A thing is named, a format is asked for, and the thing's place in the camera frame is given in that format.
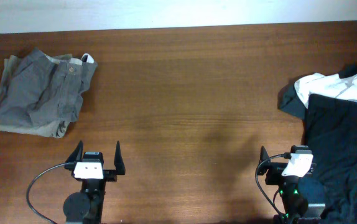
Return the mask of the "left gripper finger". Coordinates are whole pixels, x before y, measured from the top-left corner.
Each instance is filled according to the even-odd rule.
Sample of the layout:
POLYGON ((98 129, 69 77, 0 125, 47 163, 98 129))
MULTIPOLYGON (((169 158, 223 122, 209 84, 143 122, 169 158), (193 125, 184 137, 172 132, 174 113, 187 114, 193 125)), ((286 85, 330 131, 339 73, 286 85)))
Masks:
POLYGON ((83 141, 79 141, 75 150, 67 158, 66 163, 79 162, 81 161, 82 155, 83 155, 83 141))
POLYGON ((125 175, 126 174, 126 168, 125 168, 123 157, 121 154, 121 146, 120 146, 119 141, 117 141, 117 143, 116 143, 116 150, 115 150, 115 155, 114 155, 114 166, 115 166, 115 174, 116 175, 125 175))

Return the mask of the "black shorts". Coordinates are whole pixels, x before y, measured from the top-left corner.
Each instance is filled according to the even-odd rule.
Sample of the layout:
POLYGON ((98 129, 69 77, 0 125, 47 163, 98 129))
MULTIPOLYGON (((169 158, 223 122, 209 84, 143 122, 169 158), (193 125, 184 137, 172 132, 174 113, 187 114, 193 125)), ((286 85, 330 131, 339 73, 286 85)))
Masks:
POLYGON ((312 94, 305 143, 325 191, 322 223, 357 223, 357 102, 312 94))

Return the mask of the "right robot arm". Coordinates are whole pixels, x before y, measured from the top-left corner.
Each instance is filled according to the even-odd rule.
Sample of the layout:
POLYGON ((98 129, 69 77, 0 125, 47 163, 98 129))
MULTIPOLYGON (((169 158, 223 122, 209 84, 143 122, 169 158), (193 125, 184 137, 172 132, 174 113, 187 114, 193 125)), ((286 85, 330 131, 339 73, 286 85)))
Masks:
POLYGON ((316 163, 308 146, 270 156, 260 149, 255 170, 258 189, 276 211, 274 223, 318 223, 325 209, 323 187, 311 179, 316 163))

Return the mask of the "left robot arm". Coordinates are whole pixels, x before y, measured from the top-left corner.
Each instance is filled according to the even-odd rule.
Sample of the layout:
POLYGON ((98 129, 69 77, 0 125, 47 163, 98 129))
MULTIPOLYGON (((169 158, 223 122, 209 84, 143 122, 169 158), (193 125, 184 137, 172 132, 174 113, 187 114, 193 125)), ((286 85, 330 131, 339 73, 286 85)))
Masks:
POLYGON ((106 184, 126 174, 120 143, 114 152, 114 169, 104 169, 102 152, 85 152, 80 141, 66 160, 64 168, 81 182, 81 189, 69 195, 63 204, 66 223, 101 223, 106 184))

